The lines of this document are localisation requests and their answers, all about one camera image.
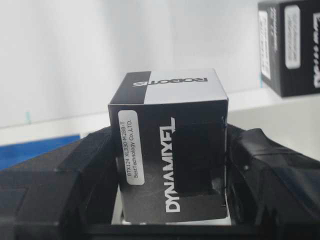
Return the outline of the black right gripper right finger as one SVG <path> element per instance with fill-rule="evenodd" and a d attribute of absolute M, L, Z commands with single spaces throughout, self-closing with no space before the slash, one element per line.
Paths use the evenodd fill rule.
<path fill-rule="evenodd" d="M 262 229 L 272 240 L 320 237 L 320 163 L 259 128 L 227 126 L 227 189 L 231 223 Z"/>

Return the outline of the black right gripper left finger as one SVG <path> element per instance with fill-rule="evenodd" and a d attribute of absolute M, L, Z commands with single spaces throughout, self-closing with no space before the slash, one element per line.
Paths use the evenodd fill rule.
<path fill-rule="evenodd" d="M 0 172 L 3 240 L 82 240 L 112 223 L 118 176 L 111 128 Z"/>

